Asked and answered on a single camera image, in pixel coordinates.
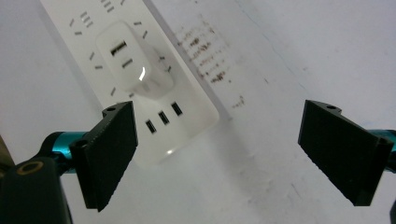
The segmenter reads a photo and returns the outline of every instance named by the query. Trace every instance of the white power strip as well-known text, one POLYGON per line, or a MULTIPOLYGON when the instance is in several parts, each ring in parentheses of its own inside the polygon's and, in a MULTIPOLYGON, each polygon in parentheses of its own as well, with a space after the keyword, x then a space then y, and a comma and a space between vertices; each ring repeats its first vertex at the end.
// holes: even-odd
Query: white power strip
POLYGON ((158 163, 219 112, 142 0, 41 0, 103 108, 134 101, 134 160, 158 163))

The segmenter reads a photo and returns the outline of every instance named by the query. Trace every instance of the black mark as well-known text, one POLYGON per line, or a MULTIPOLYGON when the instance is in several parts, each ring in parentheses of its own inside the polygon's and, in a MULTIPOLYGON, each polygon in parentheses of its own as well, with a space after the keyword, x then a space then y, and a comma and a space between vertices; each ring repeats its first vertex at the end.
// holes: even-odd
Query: black mark
POLYGON ((300 193, 297 191, 297 188, 293 184, 291 184, 291 186, 293 187, 294 191, 296 191, 296 194, 299 196, 299 198, 302 199, 300 193))
POLYGON ((95 53, 93 52, 93 53, 91 53, 91 56, 90 56, 90 61, 92 61, 92 58, 93 58, 93 56, 95 55, 95 53))
POLYGON ((165 113, 163 113, 163 111, 161 111, 160 113, 158 113, 158 116, 160 116, 161 120, 163 121, 163 124, 166 125, 169 123, 169 119, 166 117, 165 113))
POLYGON ((107 12, 111 12, 114 9, 114 7, 111 7, 107 10, 107 12))
POLYGON ((116 88, 113 88, 113 90, 111 91, 110 95, 113 96, 114 92, 116 92, 116 88))
POLYGON ((157 130, 155 129, 154 125, 151 123, 151 120, 146 121, 146 125, 148 126, 148 129, 151 131, 151 133, 156 133, 157 130))
POLYGON ((119 52, 120 50, 122 50, 123 48, 125 48, 127 45, 126 45, 126 43, 125 43, 125 41, 122 41, 122 43, 120 43, 120 44, 118 44, 114 49, 112 49, 110 52, 111 52, 111 55, 113 55, 113 57, 114 57, 114 55, 117 53, 117 52, 119 52))
POLYGON ((93 25, 93 21, 91 21, 90 23, 88 23, 87 28, 90 28, 90 26, 93 25))
POLYGON ((197 45, 198 43, 199 43, 199 38, 198 38, 198 37, 195 37, 195 39, 192 40, 192 42, 190 43, 190 47, 192 47, 192 46, 194 46, 194 45, 197 45))
POLYGON ((129 59, 128 61, 126 61, 126 63, 122 64, 122 68, 125 68, 126 66, 128 66, 128 64, 132 63, 132 59, 129 59))
POLYGON ((172 103, 172 108, 175 110, 178 116, 183 114, 183 111, 181 111, 180 107, 178 107, 178 104, 176 102, 172 103))
POLYGON ((224 79, 224 75, 225 75, 225 72, 223 71, 223 72, 220 72, 220 73, 218 73, 217 75, 216 75, 216 77, 214 77, 214 78, 212 78, 212 80, 210 81, 211 83, 215 83, 215 82, 218 82, 218 81, 222 81, 223 79, 224 79))
POLYGON ((202 45, 199 49, 205 51, 209 48, 209 46, 210 46, 210 42, 206 43, 205 45, 202 45))
POLYGON ((244 104, 245 104, 244 97, 242 95, 240 95, 239 96, 239 102, 237 104, 233 105, 233 108, 240 107, 240 106, 242 106, 244 104))
POLYGON ((86 22, 86 21, 88 21, 90 18, 91 18, 91 17, 86 17, 86 18, 84 18, 84 19, 82 20, 82 22, 86 22))

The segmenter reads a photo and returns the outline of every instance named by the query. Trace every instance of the white plug adapter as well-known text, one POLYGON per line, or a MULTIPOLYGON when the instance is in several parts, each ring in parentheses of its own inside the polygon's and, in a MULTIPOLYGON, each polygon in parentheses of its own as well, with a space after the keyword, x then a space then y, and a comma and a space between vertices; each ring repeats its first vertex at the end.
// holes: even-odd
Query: white plug adapter
POLYGON ((159 163, 219 121, 219 111, 172 45, 169 38, 176 43, 175 37, 168 38, 160 26, 166 24, 144 1, 41 2, 103 108, 134 101, 139 166, 159 163))
POLYGON ((96 38, 96 46, 124 91, 156 99, 172 89, 172 77, 160 69, 154 49, 127 23, 111 24, 96 38))

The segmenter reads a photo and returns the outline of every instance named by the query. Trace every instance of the plug adapter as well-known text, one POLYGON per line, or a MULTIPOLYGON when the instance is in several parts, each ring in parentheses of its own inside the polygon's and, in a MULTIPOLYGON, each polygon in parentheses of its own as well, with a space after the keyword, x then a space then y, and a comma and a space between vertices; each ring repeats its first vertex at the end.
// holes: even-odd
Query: plug adapter
POLYGON ((219 121, 218 109, 172 44, 176 38, 158 13, 158 21, 151 14, 149 0, 41 3, 103 108, 134 101, 139 166, 159 163, 219 121))
POLYGON ((156 99, 172 89, 174 82, 160 69, 154 49, 127 23, 111 24, 96 38, 96 46, 124 91, 156 99))

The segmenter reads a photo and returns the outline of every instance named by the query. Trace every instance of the dirty smudge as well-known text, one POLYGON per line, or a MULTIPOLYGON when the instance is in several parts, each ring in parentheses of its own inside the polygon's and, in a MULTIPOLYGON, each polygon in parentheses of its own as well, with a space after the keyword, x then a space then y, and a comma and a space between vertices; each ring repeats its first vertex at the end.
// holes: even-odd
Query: dirty smudge
POLYGON ((230 68, 225 60, 228 46, 209 22, 200 16, 197 25, 190 29, 181 27, 176 36, 179 40, 177 44, 190 56, 190 62, 197 65, 200 79, 209 78, 211 83, 224 81, 230 68))
POLYGON ((222 81, 224 79, 224 75, 225 75, 225 72, 222 71, 222 72, 218 73, 216 75, 216 77, 212 78, 212 80, 210 82, 211 83, 215 83, 215 82, 218 82, 218 81, 222 81))
POLYGON ((242 95, 239 96, 239 102, 233 105, 233 108, 241 107, 245 104, 245 99, 242 95))
POLYGON ((192 40, 192 42, 190 43, 190 47, 195 46, 195 45, 197 45, 198 43, 199 43, 199 38, 198 38, 198 37, 195 37, 195 39, 192 40))

